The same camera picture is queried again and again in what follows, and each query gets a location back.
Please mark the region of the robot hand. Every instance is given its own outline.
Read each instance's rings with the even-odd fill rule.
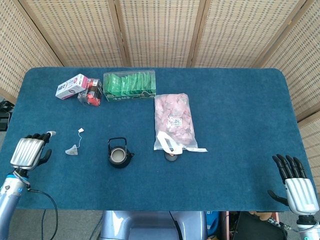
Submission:
[[[290,210],[299,215],[296,222],[298,230],[287,226],[287,229],[300,233],[302,240],[319,240],[320,225],[315,220],[314,214],[319,211],[319,205],[314,187],[307,178],[304,166],[298,158],[285,158],[277,154],[272,156],[282,178],[286,190],[287,198],[276,195],[272,190],[268,190],[269,195],[279,203],[289,206]]]
[[[10,161],[12,167],[18,170],[31,171],[35,167],[46,163],[52,150],[49,149],[43,158],[40,158],[40,156],[45,144],[54,135],[56,135],[55,131],[48,131],[42,135],[36,133],[21,138]]]
[[[268,190],[269,195],[279,203],[290,207],[290,210],[297,215],[314,215],[319,211],[319,205],[314,187],[307,178],[304,166],[298,158],[285,158],[277,154],[272,156],[282,178],[287,198],[276,195]]]

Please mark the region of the metal base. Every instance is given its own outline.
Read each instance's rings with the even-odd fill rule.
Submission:
[[[177,160],[178,155],[171,155],[171,154],[169,154],[169,153],[167,153],[167,152],[164,152],[164,157],[165,157],[165,159],[167,159],[168,161],[174,162],[175,160]]]
[[[183,239],[207,239],[204,211],[172,211]],[[178,240],[169,211],[104,211],[99,240]]]

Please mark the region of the small box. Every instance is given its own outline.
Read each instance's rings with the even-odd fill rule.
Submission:
[[[79,92],[78,100],[93,106],[100,106],[102,97],[102,83],[98,78],[88,78],[85,90]]]
[[[156,96],[155,71],[107,72],[103,75],[103,94],[109,102],[154,98]]]
[[[78,74],[73,78],[60,84],[56,90],[55,96],[59,99],[67,99],[86,89],[88,78]]]

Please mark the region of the black cable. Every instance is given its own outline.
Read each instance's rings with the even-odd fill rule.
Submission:
[[[39,190],[35,190],[35,189],[28,189],[28,192],[30,193],[37,193],[37,194],[43,194],[45,196],[47,196],[51,202],[53,203],[53,206],[54,206],[54,210],[55,210],[55,230],[54,230],[54,233],[52,235],[52,237],[50,238],[50,240],[53,240],[57,234],[57,231],[58,231],[58,209],[57,209],[57,205],[56,205],[56,202],[55,200],[47,193],[43,192],[43,191],[39,191]]]
[[[175,228],[176,228],[176,230],[178,232],[179,240],[184,240],[184,238],[182,237],[182,233],[181,233],[181,229],[180,229],[179,223],[174,219],[174,217],[171,214],[171,211],[169,211],[169,214],[170,214],[170,216],[171,216],[171,218],[173,220],[173,223],[175,225]]]
[[[41,240],[44,240],[44,219],[47,209],[43,211],[42,218],[41,218]]]
[[[101,215],[99,222],[96,224],[95,228],[93,229],[93,231],[92,231],[92,233],[91,233],[91,236],[90,236],[89,240],[91,240],[91,239],[93,238],[93,236],[94,236],[94,234],[95,234],[96,230],[98,229],[99,225],[101,224],[102,217],[103,217],[103,214]]]
[[[226,215],[225,217],[224,217],[224,219],[223,219],[223,223],[225,222],[225,220],[227,219],[227,217],[229,217],[229,215]]]

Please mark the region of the wicker panel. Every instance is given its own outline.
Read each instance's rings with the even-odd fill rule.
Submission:
[[[320,103],[319,59],[320,0],[315,0],[265,64],[284,73],[297,116]]]
[[[313,179],[320,193],[320,112],[302,121],[299,128]]]
[[[21,3],[65,66],[123,66],[108,1]]]
[[[251,67],[298,0],[212,0],[195,67]]]
[[[199,0],[120,0],[134,67],[186,67]]]
[[[0,88],[16,102],[25,73],[33,67],[58,66],[12,0],[0,0]]]

